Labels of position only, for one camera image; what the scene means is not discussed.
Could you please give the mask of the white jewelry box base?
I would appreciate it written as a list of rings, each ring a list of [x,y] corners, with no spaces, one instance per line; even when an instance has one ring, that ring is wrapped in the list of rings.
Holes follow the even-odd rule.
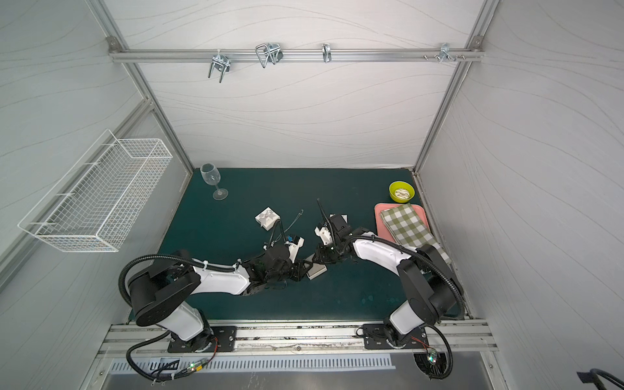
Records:
[[[316,255],[310,255],[306,259],[306,262],[310,265],[306,273],[309,280],[321,276],[328,270],[328,267],[325,265],[324,261],[318,258]]]

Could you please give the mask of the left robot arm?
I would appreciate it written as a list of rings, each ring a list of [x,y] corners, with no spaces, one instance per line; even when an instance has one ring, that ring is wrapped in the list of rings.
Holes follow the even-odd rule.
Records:
[[[215,343],[216,334],[187,299],[201,293],[250,296],[278,289],[289,280],[299,281],[314,258],[297,259],[298,251],[298,244],[285,243],[232,266],[201,261],[184,250],[148,254],[122,268],[118,288],[138,326],[157,325],[170,332],[179,350],[202,352]]]

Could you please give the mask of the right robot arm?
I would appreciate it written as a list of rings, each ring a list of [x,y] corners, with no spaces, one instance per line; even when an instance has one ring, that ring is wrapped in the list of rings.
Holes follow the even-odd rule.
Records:
[[[400,245],[361,228],[354,230],[337,214],[325,217],[315,235],[322,242],[319,260],[339,260],[352,254],[391,271],[401,281],[406,301],[386,318],[382,328],[364,330],[365,337],[402,349],[412,340],[412,332],[436,325],[450,310],[465,313],[463,287],[433,245]]]

